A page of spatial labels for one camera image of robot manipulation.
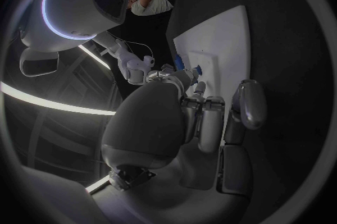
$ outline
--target white shirt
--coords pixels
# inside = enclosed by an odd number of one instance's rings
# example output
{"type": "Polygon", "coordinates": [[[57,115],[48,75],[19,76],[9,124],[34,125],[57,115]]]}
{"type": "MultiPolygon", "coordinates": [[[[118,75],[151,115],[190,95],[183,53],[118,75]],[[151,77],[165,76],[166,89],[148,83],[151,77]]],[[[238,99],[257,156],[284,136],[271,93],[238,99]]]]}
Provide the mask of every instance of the white shirt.
{"type": "Polygon", "coordinates": [[[168,0],[151,0],[149,5],[144,8],[137,0],[132,4],[131,12],[135,15],[156,15],[161,12],[167,12],[173,8],[173,5],[168,0]]]}

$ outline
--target curved light strip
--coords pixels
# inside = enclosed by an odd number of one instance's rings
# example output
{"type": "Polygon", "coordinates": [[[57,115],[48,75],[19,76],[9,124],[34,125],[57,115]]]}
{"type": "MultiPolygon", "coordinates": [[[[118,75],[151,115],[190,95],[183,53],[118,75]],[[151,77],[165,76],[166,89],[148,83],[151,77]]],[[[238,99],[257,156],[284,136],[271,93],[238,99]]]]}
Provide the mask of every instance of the curved light strip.
{"type": "Polygon", "coordinates": [[[29,95],[27,93],[21,92],[5,84],[4,82],[0,82],[0,90],[9,96],[17,98],[19,100],[23,100],[24,102],[29,102],[32,104],[36,104],[36,105],[51,108],[51,109],[76,112],[76,113],[90,113],[92,115],[106,115],[106,116],[113,116],[116,113],[116,112],[111,112],[111,111],[89,109],[89,108],[77,107],[77,106],[67,105],[67,104],[58,103],[58,102],[52,102],[51,100],[38,98],[32,95],[29,95]]]}
{"type": "Polygon", "coordinates": [[[91,36],[91,37],[82,37],[82,38],[76,38],[76,37],[72,37],[72,36],[67,36],[59,31],[57,31],[52,25],[51,23],[48,21],[48,18],[47,18],[47,14],[45,12],[45,1],[46,0],[42,0],[42,16],[43,16],[43,20],[45,22],[45,24],[49,27],[49,29],[54,32],[55,34],[57,34],[58,36],[61,36],[63,38],[66,38],[66,39],[71,39],[71,40],[90,40],[92,38],[95,38],[95,36],[91,36]]]}
{"type": "Polygon", "coordinates": [[[107,175],[106,177],[100,179],[99,181],[97,181],[96,183],[93,183],[91,186],[88,186],[86,188],[87,192],[93,192],[95,189],[98,189],[100,186],[102,186],[103,184],[105,184],[106,182],[109,181],[110,175],[107,175]]]}
{"type": "Polygon", "coordinates": [[[95,56],[92,52],[90,52],[88,49],[86,49],[83,45],[79,45],[79,48],[81,48],[85,53],[87,53],[88,55],[90,55],[91,57],[93,57],[100,64],[102,64],[103,66],[107,67],[110,70],[110,67],[108,66],[108,64],[106,64],[105,62],[103,62],[102,60],[100,60],[97,56],[95,56]]]}

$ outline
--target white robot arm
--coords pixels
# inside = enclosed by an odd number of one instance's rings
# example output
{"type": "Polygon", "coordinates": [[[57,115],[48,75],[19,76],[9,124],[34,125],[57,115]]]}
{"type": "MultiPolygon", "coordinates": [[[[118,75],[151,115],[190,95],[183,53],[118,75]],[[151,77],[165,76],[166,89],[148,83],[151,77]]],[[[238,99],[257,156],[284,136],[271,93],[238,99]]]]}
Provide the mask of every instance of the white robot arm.
{"type": "Polygon", "coordinates": [[[115,39],[107,31],[98,34],[93,40],[106,50],[102,53],[109,53],[118,60],[118,67],[123,77],[133,85],[144,85],[146,77],[154,66],[154,58],[145,56],[140,60],[135,54],[127,50],[127,45],[119,39],[115,39]]]}

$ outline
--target cable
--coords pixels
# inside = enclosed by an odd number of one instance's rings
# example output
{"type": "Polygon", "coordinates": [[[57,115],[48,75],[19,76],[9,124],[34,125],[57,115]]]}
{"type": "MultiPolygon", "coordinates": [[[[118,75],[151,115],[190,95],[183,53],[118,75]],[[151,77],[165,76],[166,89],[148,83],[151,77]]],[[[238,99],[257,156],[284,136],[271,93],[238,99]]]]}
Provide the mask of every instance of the cable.
{"type": "MultiPolygon", "coordinates": [[[[122,40],[123,42],[125,42],[126,45],[127,45],[129,48],[130,48],[130,46],[128,45],[128,43],[135,43],[135,42],[127,42],[127,41],[125,41],[125,40],[123,40],[123,39],[121,39],[121,38],[119,38],[119,37],[116,37],[116,36],[114,36],[114,37],[115,37],[116,39],[119,39],[119,40],[122,40]]],[[[144,45],[144,46],[146,46],[147,48],[149,48],[146,44],[143,44],[143,43],[135,43],[135,44],[144,45]]],[[[152,57],[154,58],[153,52],[152,52],[151,48],[149,48],[149,50],[151,51],[152,57]]]]}

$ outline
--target white board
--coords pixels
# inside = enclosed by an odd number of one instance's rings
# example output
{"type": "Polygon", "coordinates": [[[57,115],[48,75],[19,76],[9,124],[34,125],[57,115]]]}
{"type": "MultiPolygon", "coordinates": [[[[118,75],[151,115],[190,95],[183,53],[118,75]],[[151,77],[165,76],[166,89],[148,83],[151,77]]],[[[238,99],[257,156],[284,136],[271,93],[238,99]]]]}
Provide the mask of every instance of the white board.
{"type": "MultiPolygon", "coordinates": [[[[174,39],[185,68],[200,65],[206,83],[204,97],[220,95],[225,100],[225,125],[231,99],[251,70],[251,40],[247,13],[237,6],[189,29],[174,39]]],[[[191,86],[188,96],[196,85],[191,86]]]]}

